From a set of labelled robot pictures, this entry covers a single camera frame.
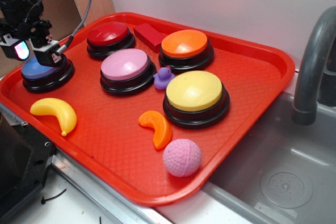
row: red tray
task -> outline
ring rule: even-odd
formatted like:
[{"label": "red tray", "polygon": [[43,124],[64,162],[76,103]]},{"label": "red tray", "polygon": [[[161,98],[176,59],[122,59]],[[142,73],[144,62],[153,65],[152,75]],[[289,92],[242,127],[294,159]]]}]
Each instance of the red tray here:
[{"label": "red tray", "polygon": [[[177,178],[166,171],[163,150],[155,150],[153,130],[138,125],[139,116],[147,110],[164,114],[164,91],[151,86],[130,97],[114,97],[100,85],[101,61],[89,57],[86,38],[96,25],[111,21],[123,22],[131,31],[136,25],[148,23],[165,35],[190,29],[133,13],[106,16],[78,31],[66,51],[76,69],[66,85],[47,93],[29,93],[22,85],[19,67],[0,81],[0,102],[131,201],[147,206],[167,205],[201,188],[291,80],[294,63],[278,49],[203,31],[215,49],[215,60],[205,70],[221,79],[230,94],[230,109],[224,120],[207,129],[172,126],[173,139],[192,139],[203,155],[196,174]],[[136,48],[144,50],[159,68],[158,54],[138,38],[136,43]],[[35,101],[46,97],[63,99],[76,111],[77,125],[66,137],[61,136],[54,116],[29,113]]]}]

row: textured ball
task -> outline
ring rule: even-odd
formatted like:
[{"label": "textured ball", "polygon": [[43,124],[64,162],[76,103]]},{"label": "textured ball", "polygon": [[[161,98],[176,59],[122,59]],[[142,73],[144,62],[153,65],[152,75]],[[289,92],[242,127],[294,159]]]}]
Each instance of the textured ball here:
[{"label": "textured ball", "polygon": [[202,153],[199,146],[186,138],[171,141],[163,152],[163,163],[167,171],[176,177],[187,177],[201,165]]}]

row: gray sink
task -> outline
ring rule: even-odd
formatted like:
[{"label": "gray sink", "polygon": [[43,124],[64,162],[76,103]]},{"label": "gray sink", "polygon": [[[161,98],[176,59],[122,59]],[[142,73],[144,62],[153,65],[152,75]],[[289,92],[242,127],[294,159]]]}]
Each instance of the gray sink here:
[{"label": "gray sink", "polygon": [[296,125],[292,100],[282,93],[209,182],[254,223],[336,223],[336,112],[319,105],[314,124]]}]

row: tray rim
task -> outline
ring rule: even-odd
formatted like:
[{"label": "tray rim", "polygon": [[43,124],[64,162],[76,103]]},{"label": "tray rim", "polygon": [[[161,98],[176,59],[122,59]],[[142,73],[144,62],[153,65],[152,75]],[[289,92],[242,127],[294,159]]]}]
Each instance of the tray rim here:
[{"label": "tray rim", "polygon": [[[189,26],[184,26],[180,24],[176,24],[173,22],[168,22],[165,20],[161,19],[156,19],[148,16],[144,16],[141,14],[136,14],[136,13],[129,13],[129,12],[124,12],[124,13],[115,13],[111,15],[107,15],[105,17],[100,18],[99,20],[96,20],[95,22],[92,22],[88,26],[80,29],[78,33],[75,36],[75,39],[73,40],[73,43],[69,47],[71,49],[73,46],[75,46],[78,42],[81,42],[83,40],[82,34],[85,32],[85,30],[90,29],[91,27],[101,24],[104,22],[109,22],[111,19],[128,19],[128,18],[137,18],[141,19],[142,22],[147,21],[150,25],[152,25],[155,29],[160,31],[160,26],[158,25],[164,25],[166,27],[171,27],[170,30],[172,32],[176,30],[181,30],[181,29],[197,29]],[[252,125],[259,119],[259,117],[266,111],[266,109],[273,103],[273,101],[276,99],[276,97],[282,92],[283,88],[289,83],[289,81],[292,79],[294,72],[295,72],[295,65],[293,60],[289,57],[288,54],[285,52],[269,47],[269,46],[264,46],[255,42],[250,42],[238,38],[233,38],[230,36],[226,35],[220,35],[216,34],[213,32],[197,29],[202,32],[204,32],[209,38],[212,38],[211,42],[216,48],[217,43],[219,43],[219,40],[225,41],[226,46],[231,46],[230,49],[234,50],[234,45],[239,44],[240,46],[244,46],[244,48],[248,48],[250,50],[254,50],[255,52],[259,52],[259,57],[262,57],[264,61],[274,65],[279,69],[279,67],[276,64],[282,64],[283,69],[280,70],[279,72],[281,73],[281,79],[279,82],[277,82],[276,87],[277,89],[272,89],[271,92],[269,92],[264,99],[254,108],[253,113],[251,113],[246,120],[240,125],[240,127],[229,137],[227,140],[227,145],[229,145],[229,148],[220,148],[218,152],[209,160],[209,162],[206,164],[207,170],[210,169],[212,172],[216,169],[216,167],[225,159],[225,157],[228,155],[228,153],[234,148],[234,146],[240,141],[242,136],[246,134],[248,129],[252,127]],[[63,44],[65,43],[66,39],[62,40],[60,43]],[[251,57],[250,55],[246,55],[246,52],[244,51],[239,51],[235,52],[247,57]],[[277,55],[277,62],[274,62],[273,57],[269,57],[269,54],[272,55]],[[10,91],[10,87],[6,86],[6,83],[8,82],[13,82],[15,83],[19,82],[22,78],[20,75],[20,70],[21,66],[17,67],[10,73],[8,73],[2,80],[0,80],[0,102],[6,106],[8,109],[12,110],[15,114],[17,114],[20,118],[23,120],[29,122],[36,128],[38,128],[43,134],[45,135],[50,135],[51,138],[58,139],[60,136],[57,135],[56,133],[49,131],[48,129],[45,129],[46,127],[40,123],[37,119],[32,117],[28,111],[23,110],[21,107],[19,107],[17,104],[12,102],[8,97],[4,96],[4,92]],[[58,146],[61,151],[64,151],[64,148],[66,146],[65,143],[56,143],[56,146]],[[95,175],[100,177],[103,181],[106,182],[108,178],[108,183],[111,187],[119,191],[122,195],[127,197],[129,200],[146,205],[146,206],[151,206],[151,207],[156,207],[156,206],[162,206],[162,205],[167,205],[171,204],[173,202],[176,202],[178,200],[182,200],[186,198],[187,196],[192,195],[196,191],[198,191],[203,184],[206,182],[207,178],[211,175],[211,173],[206,172],[200,172],[198,173],[194,179],[188,184],[188,186],[183,187],[180,190],[175,191],[172,194],[169,195],[147,195],[144,194],[143,192],[137,190],[135,187],[133,187],[130,184],[126,183],[117,183],[115,185],[114,182],[118,182],[119,180],[119,175],[115,174],[113,171],[106,169],[105,167],[102,167],[101,165],[97,164],[98,162],[92,162],[92,159],[85,153],[84,156],[81,156],[80,160],[78,160],[76,157],[78,156],[78,152],[83,152],[80,148],[74,148],[73,150],[67,150],[65,153],[69,155],[71,158],[74,158],[78,163],[83,165],[85,168],[89,169],[91,172],[93,172]]]}]

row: toy banana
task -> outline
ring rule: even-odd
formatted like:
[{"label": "toy banana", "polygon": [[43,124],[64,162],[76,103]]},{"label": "toy banana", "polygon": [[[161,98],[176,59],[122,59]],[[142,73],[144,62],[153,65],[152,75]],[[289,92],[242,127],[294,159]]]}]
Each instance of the toy banana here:
[{"label": "toy banana", "polygon": [[58,119],[62,136],[71,132],[77,123],[77,116],[69,103],[57,98],[43,98],[36,101],[31,107],[33,115],[54,115]]}]

